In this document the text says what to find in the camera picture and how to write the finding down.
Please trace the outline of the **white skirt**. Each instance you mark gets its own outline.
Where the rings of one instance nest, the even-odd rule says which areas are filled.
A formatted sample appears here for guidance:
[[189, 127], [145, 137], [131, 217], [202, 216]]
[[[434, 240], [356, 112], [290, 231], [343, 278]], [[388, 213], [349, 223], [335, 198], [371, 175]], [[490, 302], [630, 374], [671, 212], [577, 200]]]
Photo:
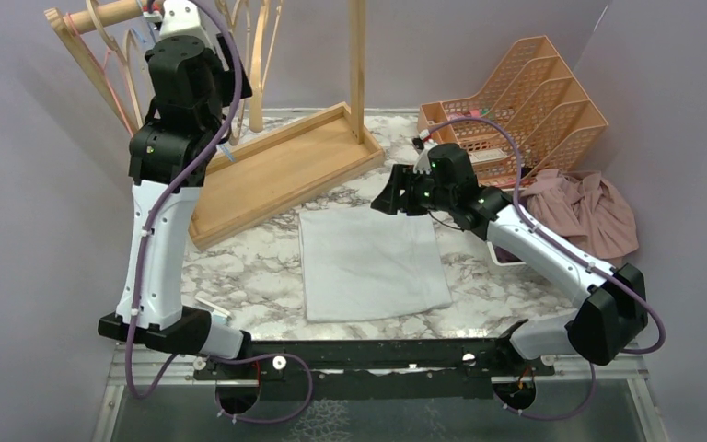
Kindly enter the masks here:
[[309, 322], [384, 320], [452, 303], [426, 216], [367, 206], [308, 211], [299, 237]]

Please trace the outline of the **pink skirt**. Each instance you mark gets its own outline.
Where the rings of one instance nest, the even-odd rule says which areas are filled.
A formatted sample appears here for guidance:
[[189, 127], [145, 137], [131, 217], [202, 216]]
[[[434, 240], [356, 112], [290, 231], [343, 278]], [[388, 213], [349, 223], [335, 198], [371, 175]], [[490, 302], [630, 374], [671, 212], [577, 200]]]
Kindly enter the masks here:
[[599, 171], [544, 169], [519, 201], [541, 224], [601, 260], [619, 265], [640, 247], [633, 210]]

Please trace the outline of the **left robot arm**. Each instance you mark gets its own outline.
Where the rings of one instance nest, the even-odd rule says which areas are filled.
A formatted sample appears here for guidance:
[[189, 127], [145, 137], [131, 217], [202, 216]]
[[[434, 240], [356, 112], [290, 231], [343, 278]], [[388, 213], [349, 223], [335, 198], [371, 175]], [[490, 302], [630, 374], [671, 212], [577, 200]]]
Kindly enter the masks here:
[[121, 300], [99, 319], [99, 335], [166, 354], [207, 355], [231, 378], [249, 373], [249, 334], [180, 294], [186, 235], [235, 75], [205, 43], [168, 37], [145, 59], [155, 96], [129, 143], [133, 180], [132, 250]]

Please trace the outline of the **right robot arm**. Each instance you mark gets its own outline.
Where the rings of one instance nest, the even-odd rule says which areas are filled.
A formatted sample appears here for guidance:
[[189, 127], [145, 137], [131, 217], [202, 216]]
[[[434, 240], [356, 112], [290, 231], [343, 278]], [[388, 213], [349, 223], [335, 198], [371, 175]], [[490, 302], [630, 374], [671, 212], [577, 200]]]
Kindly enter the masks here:
[[372, 209], [386, 215], [445, 212], [458, 228], [514, 254], [574, 306], [573, 314], [511, 327], [494, 362], [515, 375], [544, 355], [578, 354], [604, 366], [646, 327], [643, 273], [582, 250], [527, 215], [501, 189], [479, 184], [469, 155], [456, 144], [424, 150], [416, 164], [393, 165]]

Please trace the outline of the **wooden hanger right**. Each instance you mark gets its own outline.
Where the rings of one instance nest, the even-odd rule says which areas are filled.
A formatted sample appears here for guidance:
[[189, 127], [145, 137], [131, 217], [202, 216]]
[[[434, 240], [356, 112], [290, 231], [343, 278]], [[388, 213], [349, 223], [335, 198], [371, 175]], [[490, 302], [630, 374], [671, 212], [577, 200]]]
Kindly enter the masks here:
[[[253, 133], [260, 133], [264, 128], [263, 121], [263, 96], [266, 79], [272, 60], [272, 52], [279, 29], [283, 12], [284, 0], [278, 1], [275, 5], [272, 1], [261, 1], [261, 6], [257, 18], [255, 32], [253, 34], [253, 45], [251, 54], [251, 64], [249, 70], [249, 80], [252, 89], [252, 96], [249, 100], [249, 129]], [[272, 37], [268, 45], [264, 44], [268, 34], [271, 13], [274, 13], [272, 24]]]

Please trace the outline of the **wooden hanger middle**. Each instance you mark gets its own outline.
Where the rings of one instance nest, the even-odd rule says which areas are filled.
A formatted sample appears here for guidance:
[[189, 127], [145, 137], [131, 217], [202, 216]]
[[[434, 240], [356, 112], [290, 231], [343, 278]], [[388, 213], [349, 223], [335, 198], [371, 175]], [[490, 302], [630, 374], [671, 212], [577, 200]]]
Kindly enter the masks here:
[[236, 146], [242, 138], [245, 113], [253, 95], [249, 73], [252, 67], [254, 21], [250, 1], [215, 1], [214, 4], [224, 16], [231, 40], [238, 44], [238, 53], [232, 56], [235, 61], [239, 61], [239, 67], [235, 70], [239, 74], [239, 89], [234, 93], [234, 101], [229, 108], [232, 121], [228, 132], [228, 143]]

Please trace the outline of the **white perforated basket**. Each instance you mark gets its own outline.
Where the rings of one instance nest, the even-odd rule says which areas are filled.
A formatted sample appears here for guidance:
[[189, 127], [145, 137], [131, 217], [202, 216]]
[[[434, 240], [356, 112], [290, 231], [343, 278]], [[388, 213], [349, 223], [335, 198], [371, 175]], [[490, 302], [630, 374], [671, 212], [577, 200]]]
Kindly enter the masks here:
[[512, 252], [505, 250], [499, 246], [492, 244], [490, 241], [486, 243], [488, 250], [488, 261], [494, 267], [509, 267], [524, 265], [525, 263]]

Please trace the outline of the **wooden clothes rack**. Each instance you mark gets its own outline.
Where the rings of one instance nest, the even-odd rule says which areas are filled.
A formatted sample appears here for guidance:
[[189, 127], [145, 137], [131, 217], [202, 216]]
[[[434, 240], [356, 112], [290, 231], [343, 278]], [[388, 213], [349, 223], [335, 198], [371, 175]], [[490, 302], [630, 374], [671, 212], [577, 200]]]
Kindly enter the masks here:
[[[365, 6], [364, 1], [349, 4], [350, 101], [254, 138], [236, 148], [231, 159], [214, 158], [207, 169], [200, 202], [191, 217], [189, 234], [196, 248], [209, 248], [383, 164], [385, 152], [364, 124]], [[82, 37], [96, 31], [114, 51], [118, 63], [126, 65], [133, 35], [126, 35], [118, 43], [105, 28], [139, 17], [142, 12], [134, 1], [104, 5], [88, 1], [85, 9], [71, 16]], [[90, 70], [85, 51], [66, 24], [65, 15], [56, 8], [45, 10], [44, 15], [116, 114], [112, 101], [103, 97], [107, 89], [98, 81], [92, 82], [97, 78]], [[130, 108], [123, 108], [135, 130], [140, 110], [138, 100], [133, 99]]]

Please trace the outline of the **purple garment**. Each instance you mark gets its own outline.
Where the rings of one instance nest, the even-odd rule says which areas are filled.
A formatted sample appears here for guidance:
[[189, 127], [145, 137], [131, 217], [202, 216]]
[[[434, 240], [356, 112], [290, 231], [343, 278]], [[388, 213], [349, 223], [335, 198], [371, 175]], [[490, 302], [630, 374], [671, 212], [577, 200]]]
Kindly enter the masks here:
[[499, 246], [493, 246], [493, 260], [499, 264], [499, 265], [506, 265], [506, 264], [518, 264], [518, 263], [523, 263], [524, 261], [517, 257], [514, 253], [503, 249]]

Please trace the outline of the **orange plastic desk organizer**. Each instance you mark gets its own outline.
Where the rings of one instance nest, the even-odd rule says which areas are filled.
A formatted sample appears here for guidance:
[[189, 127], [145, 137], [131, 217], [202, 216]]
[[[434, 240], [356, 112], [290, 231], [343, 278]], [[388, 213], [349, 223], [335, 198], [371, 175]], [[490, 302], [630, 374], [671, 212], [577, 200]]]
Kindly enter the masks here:
[[438, 144], [469, 152], [480, 184], [510, 189], [543, 169], [575, 169], [608, 121], [550, 39], [537, 36], [516, 41], [473, 96], [421, 105], [418, 129], [428, 128]]

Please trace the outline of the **small white blue box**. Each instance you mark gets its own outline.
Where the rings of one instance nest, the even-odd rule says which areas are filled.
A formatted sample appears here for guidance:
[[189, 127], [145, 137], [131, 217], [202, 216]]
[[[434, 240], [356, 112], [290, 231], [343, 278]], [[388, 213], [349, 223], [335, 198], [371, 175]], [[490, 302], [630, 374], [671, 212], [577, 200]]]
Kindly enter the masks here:
[[210, 310], [214, 315], [221, 317], [225, 323], [229, 323], [232, 320], [231, 312], [225, 308], [217, 306], [214, 302], [201, 297], [195, 297], [194, 300], [197, 304]]

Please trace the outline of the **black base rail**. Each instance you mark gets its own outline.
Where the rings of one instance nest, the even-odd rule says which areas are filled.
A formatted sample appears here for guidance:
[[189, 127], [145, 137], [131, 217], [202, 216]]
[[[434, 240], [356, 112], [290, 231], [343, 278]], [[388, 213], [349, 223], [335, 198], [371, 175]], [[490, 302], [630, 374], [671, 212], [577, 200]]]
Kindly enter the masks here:
[[551, 376], [540, 360], [525, 361], [500, 338], [254, 341], [245, 365], [208, 359], [195, 368], [226, 397], [259, 394], [265, 401], [490, 399], [493, 384]]

